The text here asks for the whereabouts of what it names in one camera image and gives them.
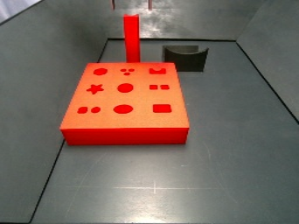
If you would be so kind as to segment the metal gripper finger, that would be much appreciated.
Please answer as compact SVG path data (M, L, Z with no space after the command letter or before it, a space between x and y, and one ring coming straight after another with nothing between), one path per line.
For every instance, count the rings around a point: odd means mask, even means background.
M116 9L116 2L115 0L111 0L111 5L112 5L112 11Z
M151 10L152 10L152 4L154 4L154 1L152 1L152 0L148 0L148 1L147 1L147 4L148 4L148 10L151 11Z

